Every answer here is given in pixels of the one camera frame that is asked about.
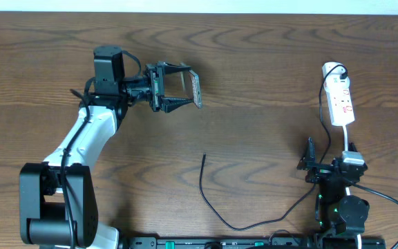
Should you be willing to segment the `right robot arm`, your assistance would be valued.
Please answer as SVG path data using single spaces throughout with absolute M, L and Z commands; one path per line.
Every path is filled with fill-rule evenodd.
M 347 189 L 359 182 L 368 166 L 354 144 L 330 164 L 323 164 L 316 161 L 314 143 L 308 138 L 297 168 L 307 172 L 306 182 L 319 187 L 315 218 L 320 230 L 312 236 L 315 248 L 360 248 L 370 205 Z

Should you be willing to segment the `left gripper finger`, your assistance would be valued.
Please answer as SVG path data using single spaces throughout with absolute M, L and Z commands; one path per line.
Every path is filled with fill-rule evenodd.
M 187 98 L 174 98 L 174 97 L 162 97 L 160 108 L 165 113 L 170 113 L 177 108 L 192 103 L 193 100 Z
M 175 64 L 170 64 L 168 62 L 158 62 L 158 66 L 162 68 L 163 75 L 168 75 L 168 74 L 179 73 L 179 72 L 191 70 L 190 66 L 175 65 Z

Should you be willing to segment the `Galaxy S25 Ultra smartphone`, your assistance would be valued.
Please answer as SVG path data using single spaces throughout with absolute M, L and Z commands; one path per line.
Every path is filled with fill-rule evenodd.
M 202 108 L 202 93 L 200 78 L 193 70 L 181 72 L 181 81 L 184 93 L 199 108 Z

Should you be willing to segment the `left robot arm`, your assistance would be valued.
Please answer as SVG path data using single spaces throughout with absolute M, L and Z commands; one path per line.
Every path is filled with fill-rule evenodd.
M 128 248 L 117 228 L 101 223 L 91 173 L 106 142 L 130 107 L 148 102 L 154 112 L 170 113 L 193 103 L 202 108 L 200 78 L 184 63 L 157 62 L 125 74 L 124 57 L 137 58 L 115 45 L 93 51 L 94 77 L 82 93 L 78 117 L 62 143 L 40 163 L 19 173 L 19 227 L 25 244 L 41 248 Z

